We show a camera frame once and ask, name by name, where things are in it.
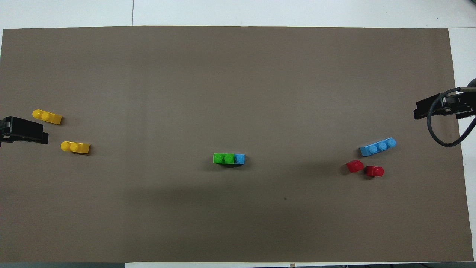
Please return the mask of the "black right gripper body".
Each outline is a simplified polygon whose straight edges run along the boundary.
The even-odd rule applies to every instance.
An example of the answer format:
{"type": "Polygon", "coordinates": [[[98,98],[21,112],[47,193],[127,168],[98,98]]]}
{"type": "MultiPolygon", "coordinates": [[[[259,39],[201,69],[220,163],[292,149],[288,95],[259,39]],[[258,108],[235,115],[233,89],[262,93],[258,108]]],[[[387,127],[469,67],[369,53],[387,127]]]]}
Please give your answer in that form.
{"type": "Polygon", "coordinates": [[[476,92],[475,91],[454,91],[451,93],[438,93],[431,97],[420,100],[416,103],[414,119],[420,120],[430,113],[430,106],[437,100],[431,115],[454,115],[457,120],[475,116],[476,112],[476,92]]]}

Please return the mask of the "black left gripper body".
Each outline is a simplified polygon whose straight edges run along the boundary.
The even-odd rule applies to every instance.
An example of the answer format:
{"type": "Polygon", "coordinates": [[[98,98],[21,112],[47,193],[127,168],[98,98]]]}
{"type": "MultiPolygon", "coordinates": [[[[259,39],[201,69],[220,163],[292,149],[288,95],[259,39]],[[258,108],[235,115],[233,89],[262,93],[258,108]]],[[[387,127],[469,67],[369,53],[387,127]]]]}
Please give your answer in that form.
{"type": "Polygon", "coordinates": [[[19,117],[5,117],[0,121],[0,142],[35,142],[47,144],[49,134],[43,131],[43,125],[19,117]]]}

